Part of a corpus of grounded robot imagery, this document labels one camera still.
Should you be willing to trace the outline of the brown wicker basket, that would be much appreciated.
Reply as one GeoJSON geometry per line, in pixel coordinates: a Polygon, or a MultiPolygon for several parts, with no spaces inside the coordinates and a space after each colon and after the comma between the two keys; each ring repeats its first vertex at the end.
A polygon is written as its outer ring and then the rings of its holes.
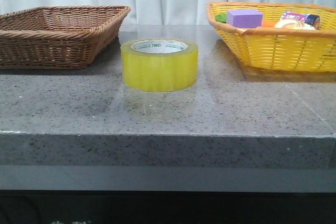
{"type": "Polygon", "coordinates": [[[118,36],[129,6],[40,6],[1,15],[1,69],[82,69],[118,36]]]}

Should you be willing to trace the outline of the orange toy carrot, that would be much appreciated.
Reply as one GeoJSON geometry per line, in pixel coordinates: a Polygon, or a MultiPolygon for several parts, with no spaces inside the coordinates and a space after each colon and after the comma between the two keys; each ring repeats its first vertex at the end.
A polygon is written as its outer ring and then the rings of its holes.
{"type": "Polygon", "coordinates": [[[261,25],[263,27],[275,27],[276,24],[277,24],[277,21],[263,19],[261,25]]]}

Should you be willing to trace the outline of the green toy leaf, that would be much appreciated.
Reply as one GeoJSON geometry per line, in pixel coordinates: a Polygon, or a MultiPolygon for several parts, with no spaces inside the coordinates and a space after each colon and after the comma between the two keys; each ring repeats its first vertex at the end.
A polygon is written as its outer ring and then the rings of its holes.
{"type": "Polygon", "coordinates": [[[215,15],[214,18],[216,22],[227,23],[227,13],[219,13],[218,15],[215,15]]]}

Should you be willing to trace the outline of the toy croissant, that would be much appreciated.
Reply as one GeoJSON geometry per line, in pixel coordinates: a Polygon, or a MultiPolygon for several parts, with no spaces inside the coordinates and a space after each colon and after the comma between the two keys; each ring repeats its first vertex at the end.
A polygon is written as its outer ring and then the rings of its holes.
{"type": "Polygon", "coordinates": [[[284,18],[279,20],[275,25],[275,28],[296,29],[296,30],[315,30],[315,28],[309,24],[304,23],[298,19],[284,18]]]}

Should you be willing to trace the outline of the yellow tape roll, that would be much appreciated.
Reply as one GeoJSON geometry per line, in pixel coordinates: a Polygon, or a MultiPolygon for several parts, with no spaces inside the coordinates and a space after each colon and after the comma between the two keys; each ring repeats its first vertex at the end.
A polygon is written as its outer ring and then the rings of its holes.
{"type": "Polygon", "coordinates": [[[121,45],[123,81],[144,91],[188,88],[197,80],[198,46],[188,40],[151,38],[121,45]]]}

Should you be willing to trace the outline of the purple labelled can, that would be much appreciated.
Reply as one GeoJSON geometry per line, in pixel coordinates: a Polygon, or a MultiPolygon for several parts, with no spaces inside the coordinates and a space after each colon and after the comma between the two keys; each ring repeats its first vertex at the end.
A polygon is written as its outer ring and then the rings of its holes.
{"type": "Polygon", "coordinates": [[[315,14],[302,14],[302,13],[296,13],[292,11],[285,11],[281,14],[280,19],[297,19],[305,24],[308,24],[315,29],[319,29],[320,27],[320,16],[315,14]]]}

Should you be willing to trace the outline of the purple foam cube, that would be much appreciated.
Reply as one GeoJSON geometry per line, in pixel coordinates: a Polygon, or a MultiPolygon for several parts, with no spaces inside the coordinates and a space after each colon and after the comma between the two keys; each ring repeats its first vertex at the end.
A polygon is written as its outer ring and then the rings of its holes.
{"type": "Polygon", "coordinates": [[[256,28],[262,25],[263,16],[256,9],[230,9],[226,23],[238,28],[256,28]]]}

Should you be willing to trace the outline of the yellow woven basket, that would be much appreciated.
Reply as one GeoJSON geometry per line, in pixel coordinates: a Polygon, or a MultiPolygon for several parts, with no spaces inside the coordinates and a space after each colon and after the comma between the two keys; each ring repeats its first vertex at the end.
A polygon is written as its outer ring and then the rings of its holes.
{"type": "Polygon", "coordinates": [[[247,66],[268,70],[334,72],[335,8],[316,4],[208,2],[207,20],[229,49],[247,66]],[[318,30],[272,27],[235,28],[215,16],[231,9],[256,9],[278,21],[285,11],[320,16],[318,30]]]}

